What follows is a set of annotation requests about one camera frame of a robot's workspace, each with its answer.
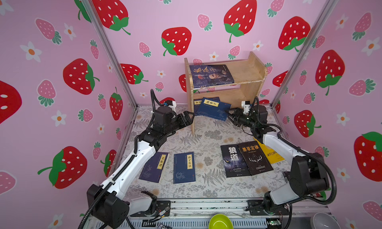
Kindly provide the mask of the navy book yellow label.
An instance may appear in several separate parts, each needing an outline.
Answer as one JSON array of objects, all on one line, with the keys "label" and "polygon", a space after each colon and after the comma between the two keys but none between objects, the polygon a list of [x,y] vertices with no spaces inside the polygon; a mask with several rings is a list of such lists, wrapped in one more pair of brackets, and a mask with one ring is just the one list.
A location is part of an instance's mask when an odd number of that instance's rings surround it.
[{"label": "navy book yellow label", "polygon": [[221,102],[212,98],[203,98],[196,111],[197,116],[206,116],[212,119],[226,121],[228,117],[227,110],[231,104]]}]

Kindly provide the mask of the blue book yellow label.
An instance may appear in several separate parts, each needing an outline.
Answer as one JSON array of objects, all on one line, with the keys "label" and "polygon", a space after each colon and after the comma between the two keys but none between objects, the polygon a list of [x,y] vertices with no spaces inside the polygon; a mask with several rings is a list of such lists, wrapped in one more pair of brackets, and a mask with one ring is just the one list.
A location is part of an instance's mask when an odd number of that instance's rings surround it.
[{"label": "blue book yellow label", "polygon": [[196,182],[194,152],[174,155],[174,184]]}]

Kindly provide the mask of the dark blue portrait cover book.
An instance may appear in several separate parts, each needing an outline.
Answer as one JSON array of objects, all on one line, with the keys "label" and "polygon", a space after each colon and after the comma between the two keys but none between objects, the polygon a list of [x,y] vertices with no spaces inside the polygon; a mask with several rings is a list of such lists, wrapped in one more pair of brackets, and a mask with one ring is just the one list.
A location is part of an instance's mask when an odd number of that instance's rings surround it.
[{"label": "dark blue portrait cover book", "polygon": [[195,88],[233,84],[235,82],[227,65],[191,65]]}]

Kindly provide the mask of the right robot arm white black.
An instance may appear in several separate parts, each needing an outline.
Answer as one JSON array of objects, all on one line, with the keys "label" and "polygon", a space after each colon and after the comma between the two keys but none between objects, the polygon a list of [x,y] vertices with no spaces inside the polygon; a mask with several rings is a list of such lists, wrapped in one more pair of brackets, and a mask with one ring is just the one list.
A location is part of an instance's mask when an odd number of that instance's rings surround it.
[{"label": "right robot arm white black", "polygon": [[268,214],[276,213],[285,205],[303,200],[311,200],[321,205],[329,205],[337,196],[337,183],[332,170],[319,153],[309,153],[286,140],[283,130],[276,124],[267,123],[262,117],[264,106],[252,106],[249,114],[241,108],[227,110],[229,120],[238,127],[248,127],[252,136],[266,147],[273,149],[290,164],[289,180],[283,186],[265,193],[259,206]]}]

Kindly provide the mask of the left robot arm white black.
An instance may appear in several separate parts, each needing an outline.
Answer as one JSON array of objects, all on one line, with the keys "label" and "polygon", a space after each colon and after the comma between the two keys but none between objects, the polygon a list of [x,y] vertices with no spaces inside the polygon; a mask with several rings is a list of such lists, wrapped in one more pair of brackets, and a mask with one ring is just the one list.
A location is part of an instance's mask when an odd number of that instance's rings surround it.
[{"label": "left robot arm white black", "polygon": [[124,162],[99,186],[92,185],[87,191],[89,208],[84,214],[79,228],[84,228],[89,216],[94,216],[107,226],[117,229],[130,215],[146,213],[152,215],[156,211],[157,197],[142,191],[124,200],[131,183],[151,159],[167,138],[177,130],[191,125],[195,114],[185,111],[177,114],[176,103],[167,101],[160,103],[153,90],[150,91],[152,118],[148,127],[134,138],[134,149]]}]

